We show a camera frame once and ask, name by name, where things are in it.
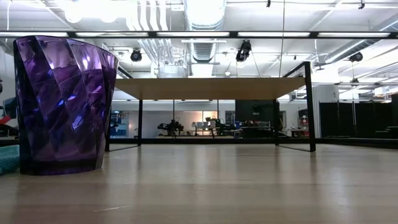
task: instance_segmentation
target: spotlight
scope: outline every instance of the spotlight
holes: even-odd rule
[[[130,59],[133,62],[140,62],[142,60],[142,54],[141,54],[141,49],[134,49],[132,50],[132,54],[130,56]]]
[[[250,40],[244,40],[241,47],[236,54],[236,61],[237,62],[244,62],[250,55],[251,51],[251,44]]]
[[[351,62],[360,62],[363,59],[363,55],[361,52],[358,52],[356,54],[354,54],[353,56],[351,56],[348,60],[350,60]]]

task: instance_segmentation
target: cable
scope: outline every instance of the cable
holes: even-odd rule
[[[286,5],[286,0],[284,0],[284,18],[282,21],[282,47],[280,49],[280,64],[279,64],[279,78],[280,78],[280,73],[282,71],[282,57],[283,57],[283,53],[284,53],[284,37],[285,37],[285,5]]]

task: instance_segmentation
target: ventilation duct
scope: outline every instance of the ventilation duct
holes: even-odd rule
[[[184,0],[187,30],[221,30],[224,22],[226,0]],[[208,63],[213,59],[216,44],[191,43],[193,59]]]
[[[398,31],[398,14],[390,17],[388,20],[384,21],[382,24],[379,24],[373,31],[380,31],[380,32],[397,32]],[[350,57],[351,55],[369,47],[380,40],[353,40],[350,43],[340,47],[336,51],[328,54],[325,59],[324,63],[319,63],[318,65],[325,65],[338,62],[345,58]]]

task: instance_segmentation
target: fluorescent light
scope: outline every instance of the fluorescent light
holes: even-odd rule
[[[321,32],[318,37],[388,37],[389,32]]]
[[[181,40],[181,43],[190,44],[190,43],[200,43],[200,44],[225,44],[226,40]]]
[[[238,37],[308,37],[309,32],[238,32]]]
[[[229,32],[158,32],[158,37],[229,37]]]
[[[4,37],[24,37],[27,35],[48,35],[54,37],[68,37],[66,32],[0,32]]]
[[[147,37],[147,32],[77,32],[78,37]]]

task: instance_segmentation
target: red object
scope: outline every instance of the red object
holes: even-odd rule
[[[0,119],[0,124],[7,124],[7,122],[10,120],[11,120],[11,117],[8,115],[5,115],[5,117]]]

